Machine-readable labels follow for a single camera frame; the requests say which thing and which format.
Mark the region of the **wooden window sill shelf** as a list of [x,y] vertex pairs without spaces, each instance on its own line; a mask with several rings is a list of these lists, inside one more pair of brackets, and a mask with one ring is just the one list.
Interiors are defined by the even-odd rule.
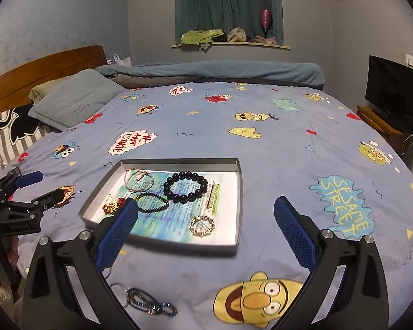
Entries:
[[[206,43],[204,45],[213,46],[213,45],[221,45],[221,46],[239,46],[239,47],[257,47],[257,48],[273,48],[273,49],[280,49],[285,51],[291,51],[292,48],[288,45],[273,45],[273,44],[264,44],[264,43],[252,43],[252,42],[211,42]],[[190,44],[173,44],[171,49],[176,48],[200,48],[200,45],[190,45]]]

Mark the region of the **pink glass vase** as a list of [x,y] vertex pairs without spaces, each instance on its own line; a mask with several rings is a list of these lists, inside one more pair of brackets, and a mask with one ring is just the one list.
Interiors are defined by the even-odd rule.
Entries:
[[260,14],[260,25],[264,32],[264,37],[267,38],[268,31],[271,28],[272,15],[270,9],[263,9]]

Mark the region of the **pink cloth on sill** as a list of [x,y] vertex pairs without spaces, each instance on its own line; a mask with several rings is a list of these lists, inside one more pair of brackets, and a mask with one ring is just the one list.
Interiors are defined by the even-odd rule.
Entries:
[[274,37],[265,38],[261,36],[256,36],[254,38],[255,43],[260,43],[264,45],[277,45],[277,40]]

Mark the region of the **Sesame Street blue bedsheet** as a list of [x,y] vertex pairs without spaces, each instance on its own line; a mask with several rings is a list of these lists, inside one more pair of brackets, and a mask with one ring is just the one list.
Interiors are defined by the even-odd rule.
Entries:
[[14,161],[40,183],[16,191],[28,202],[55,188],[73,193],[47,211],[42,235],[74,238],[80,209],[113,165],[141,159],[239,160],[243,211],[234,257],[159,252],[127,245],[110,280],[177,307],[177,316],[130,316],[143,329],[226,329],[213,313],[226,285],[265,274],[303,282],[274,219],[285,196],[302,214],[339,237],[377,243],[396,322],[413,300],[413,175],[392,147],[336,99],[309,88],[229,83],[123,91],[96,115],[52,133]]

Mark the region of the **striped black white pillow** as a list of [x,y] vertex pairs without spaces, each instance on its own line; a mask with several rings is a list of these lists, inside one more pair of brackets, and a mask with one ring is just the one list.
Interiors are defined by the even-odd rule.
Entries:
[[28,112],[33,104],[18,106],[0,112],[0,166],[6,167],[28,147],[46,136],[59,131],[32,118]]

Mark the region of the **olive yellow pillow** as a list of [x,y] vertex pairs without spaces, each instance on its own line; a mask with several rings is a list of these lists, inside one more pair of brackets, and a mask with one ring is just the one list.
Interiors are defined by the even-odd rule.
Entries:
[[49,94],[55,87],[57,87],[62,82],[66,81],[68,77],[58,78],[52,81],[47,81],[43,84],[39,84],[31,88],[28,98],[37,104],[40,102],[47,94]]

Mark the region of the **wooden headboard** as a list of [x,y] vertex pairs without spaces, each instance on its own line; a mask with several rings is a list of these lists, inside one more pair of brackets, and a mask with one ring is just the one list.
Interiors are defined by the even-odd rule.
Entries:
[[50,54],[0,76],[0,112],[29,104],[30,90],[40,84],[107,63],[104,48],[90,45]]

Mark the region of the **beige cloth on sill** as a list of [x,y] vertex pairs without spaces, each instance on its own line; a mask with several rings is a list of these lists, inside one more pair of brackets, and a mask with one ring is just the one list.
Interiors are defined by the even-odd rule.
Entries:
[[245,30],[241,27],[235,27],[228,33],[227,41],[229,43],[245,43],[247,41]]

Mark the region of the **grey cardboard box tray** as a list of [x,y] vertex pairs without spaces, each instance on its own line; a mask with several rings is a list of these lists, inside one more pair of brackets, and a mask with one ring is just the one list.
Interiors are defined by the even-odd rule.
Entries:
[[132,242],[159,252],[237,253],[242,216],[239,160],[123,159],[109,167],[79,215],[96,227],[129,198],[138,206]]

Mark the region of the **teal blue blanket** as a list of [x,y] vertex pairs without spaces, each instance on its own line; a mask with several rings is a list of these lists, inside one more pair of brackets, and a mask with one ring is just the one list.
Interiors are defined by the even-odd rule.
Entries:
[[96,71],[125,88],[219,81],[306,86],[317,90],[322,90],[325,85],[324,73],[315,63],[204,60],[138,66],[106,65],[97,67]]

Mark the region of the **wooden tv stand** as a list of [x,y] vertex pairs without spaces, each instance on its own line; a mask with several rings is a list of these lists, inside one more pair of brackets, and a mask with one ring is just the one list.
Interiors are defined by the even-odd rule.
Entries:
[[408,153],[413,144],[413,132],[386,112],[357,105],[357,115],[375,129],[399,156]]

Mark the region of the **black flat-screen television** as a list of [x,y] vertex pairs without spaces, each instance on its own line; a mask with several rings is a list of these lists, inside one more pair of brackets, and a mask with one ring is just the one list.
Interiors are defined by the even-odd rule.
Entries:
[[365,99],[397,128],[413,132],[413,69],[370,56]]

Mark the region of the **printed paper sheet liner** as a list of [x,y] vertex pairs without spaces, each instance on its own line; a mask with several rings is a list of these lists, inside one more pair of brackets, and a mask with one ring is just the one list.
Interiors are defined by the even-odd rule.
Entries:
[[[199,172],[206,182],[206,193],[186,203],[169,200],[164,184],[172,171],[120,167],[101,183],[81,211],[82,218],[100,223],[106,215],[102,206],[108,194],[132,198],[139,207],[130,234],[145,241],[187,244],[199,247],[230,247],[239,244],[239,178],[235,170]],[[216,187],[211,208],[207,200],[213,181]]]

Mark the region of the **grey-blue pillow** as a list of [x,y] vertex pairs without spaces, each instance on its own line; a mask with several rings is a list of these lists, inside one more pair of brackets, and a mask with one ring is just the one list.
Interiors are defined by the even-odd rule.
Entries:
[[126,89],[94,69],[85,69],[55,86],[28,116],[65,131],[93,116]]

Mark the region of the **green cloth on sill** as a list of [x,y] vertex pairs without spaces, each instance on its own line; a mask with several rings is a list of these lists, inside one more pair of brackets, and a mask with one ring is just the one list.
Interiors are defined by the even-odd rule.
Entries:
[[224,32],[221,29],[210,30],[190,30],[185,32],[180,38],[182,46],[198,46],[200,51],[207,52],[216,37],[223,37]]

